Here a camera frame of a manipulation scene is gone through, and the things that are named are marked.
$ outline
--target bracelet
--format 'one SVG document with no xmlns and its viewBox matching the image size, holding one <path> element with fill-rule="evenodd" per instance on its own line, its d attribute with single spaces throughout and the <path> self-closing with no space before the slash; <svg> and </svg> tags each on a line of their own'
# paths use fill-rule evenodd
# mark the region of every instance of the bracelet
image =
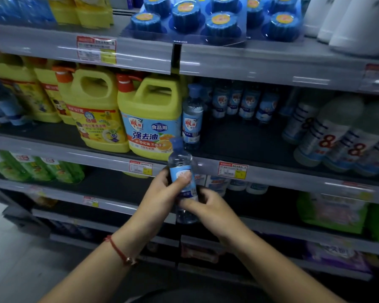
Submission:
<svg viewBox="0 0 379 303">
<path fill-rule="evenodd" d="M 113 242 L 111 235 L 108 235 L 107 237 L 105 237 L 104 241 L 109 241 L 111 243 L 111 246 L 116 251 L 116 253 L 120 256 L 124 265 L 132 266 L 132 265 L 135 265 L 137 263 L 137 261 L 133 260 L 132 258 L 126 257 L 126 255 L 124 253 L 122 253 L 122 251 L 120 249 L 118 249 L 116 244 Z"/>
</svg>

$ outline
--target floor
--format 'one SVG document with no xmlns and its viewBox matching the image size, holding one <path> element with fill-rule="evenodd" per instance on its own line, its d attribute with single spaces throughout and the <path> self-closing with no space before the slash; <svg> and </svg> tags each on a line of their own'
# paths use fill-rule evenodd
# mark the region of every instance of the floor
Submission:
<svg viewBox="0 0 379 303">
<path fill-rule="evenodd" d="M 2 217 L 5 207 L 0 203 L 0 303 L 37 302 L 90 251 L 18 231 Z M 152 290 L 176 287 L 208 287 L 225 290 L 239 302 L 269 302 L 255 287 L 147 263 L 140 263 L 130 272 L 111 302 L 122 303 Z"/>
</svg>

